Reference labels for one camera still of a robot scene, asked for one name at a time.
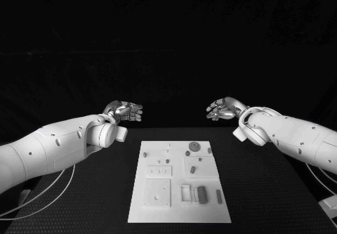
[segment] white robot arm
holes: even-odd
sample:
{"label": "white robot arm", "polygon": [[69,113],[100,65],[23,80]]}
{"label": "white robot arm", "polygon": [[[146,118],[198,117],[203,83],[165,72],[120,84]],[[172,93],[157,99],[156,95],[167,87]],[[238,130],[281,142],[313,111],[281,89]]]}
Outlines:
{"label": "white robot arm", "polygon": [[59,172],[124,142],[121,120],[141,121],[141,105],[114,101],[104,113],[74,118],[39,128],[26,137],[0,146],[0,194],[31,178]]}
{"label": "white robot arm", "polygon": [[249,107],[226,97],[215,101],[208,118],[239,118],[234,135],[255,145],[273,142],[283,153],[337,174],[337,132],[306,120],[283,116],[267,107]]}

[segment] black table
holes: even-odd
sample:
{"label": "black table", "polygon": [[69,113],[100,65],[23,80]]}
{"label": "black table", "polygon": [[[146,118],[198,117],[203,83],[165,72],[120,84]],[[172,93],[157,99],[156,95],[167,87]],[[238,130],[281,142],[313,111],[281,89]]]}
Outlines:
{"label": "black table", "polygon": [[[124,143],[77,164],[58,201],[33,216],[13,221],[8,234],[80,233],[336,233],[336,227],[273,143],[264,147],[232,135],[235,128],[129,129]],[[129,223],[129,211],[143,140],[211,141],[231,224]],[[49,191],[22,208],[18,217],[45,207],[71,178],[68,168]],[[31,200],[59,173],[42,177]]]}

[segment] cable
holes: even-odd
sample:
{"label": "cable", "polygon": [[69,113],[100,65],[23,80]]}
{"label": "cable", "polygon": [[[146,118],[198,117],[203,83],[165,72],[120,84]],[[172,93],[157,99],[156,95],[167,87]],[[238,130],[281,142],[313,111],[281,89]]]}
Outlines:
{"label": "cable", "polygon": [[314,175],[314,177],[316,177],[316,179],[319,180],[319,182],[322,183],[322,185],[326,187],[326,189],[334,194],[334,195],[337,195],[332,190],[330,190],[330,188],[326,186],[326,184],[320,181],[320,179],[317,178],[317,176],[316,176],[316,174],[314,174],[314,172],[313,172],[313,170],[311,170],[311,168],[310,168],[310,165],[306,163],[306,165],[307,165],[307,167],[309,167],[309,169],[310,169],[310,171],[311,171],[311,174]]}
{"label": "cable", "polygon": [[58,200],[58,198],[61,197],[61,195],[64,194],[64,192],[65,192],[65,190],[67,190],[67,188],[68,188],[68,186],[69,186],[69,184],[71,184],[71,181],[72,181],[72,177],[71,177],[71,179],[69,179],[69,182],[68,182],[68,185],[65,186],[65,189],[64,189],[64,191],[62,191],[62,193],[59,194],[59,196],[55,198],[55,200],[39,210],[39,211],[36,211],[35,213],[32,213],[31,215],[26,215],[26,216],[23,216],[23,217],[19,217],[19,218],[0,218],[0,220],[16,220],[16,219],[21,219],[21,218],[26,218],[26,217],[29,217],[29,216],[32,216],[33,214],[36,214],[38,212],[41,212],[45,208],[48,208],[51,205],[52,205],[52,203]]}
{"label": "cable", "polygon": [[323,174],[327,176],[327,178],[337,184],[337,181],[329,176],[329,174],[323,171],[323,169],[320,168]]}
{"label": "cable", "polygon": [[6,214],[9,214],[10,212],[16,211],[19,208],[22,208],[23,206],[26,206],[31,202],[33,202],[41,196],[42,194],[51,189],[51,187],[54,186],[54,184],[57,183],[59,177],[62,176],[65,170],[62,171],[62,173],[59,174],[57,180],[54,181],[54,183],[49,185],[49,187],[44,190],[44,192],[31,200],[28,201],[25,204],[22,204],[18,208],[15,208],[13,210],[8,211],[6,213],[0,214],[0,217],[5,216]]}

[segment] white board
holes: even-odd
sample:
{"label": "white board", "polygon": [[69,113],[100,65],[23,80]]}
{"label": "white board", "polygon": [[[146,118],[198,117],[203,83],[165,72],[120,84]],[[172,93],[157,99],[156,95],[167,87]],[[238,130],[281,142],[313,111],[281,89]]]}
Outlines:
{"label": "white board", "polygon": [[[211,143],[196,142],[198,152],[190,141],[141,142],[129,223],[231,223]],[[206,204],[199,203],[199,186],[206,188]]]}

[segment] robotic hand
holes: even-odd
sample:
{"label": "robotic hand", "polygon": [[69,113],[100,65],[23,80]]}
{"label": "robotic hand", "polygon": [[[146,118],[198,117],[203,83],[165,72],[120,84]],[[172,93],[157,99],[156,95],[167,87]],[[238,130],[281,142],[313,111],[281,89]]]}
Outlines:
{"label": "robotic hand", "polygon": [[0,194],[31,178],[59,172],[124,142],[121,120],[141,121],[143,106],[114,101],[103,114],[74,118],[39,128],[26,137],[0,146]]}
{"label": "robotic hand", "polygon": [[232,97],[208,107],[208,118],[239,118],[234,135],[255,145],[273,142],[283,153],[337,174],[337,132],[306,120],[283,116],[267,107],[249,107]]}

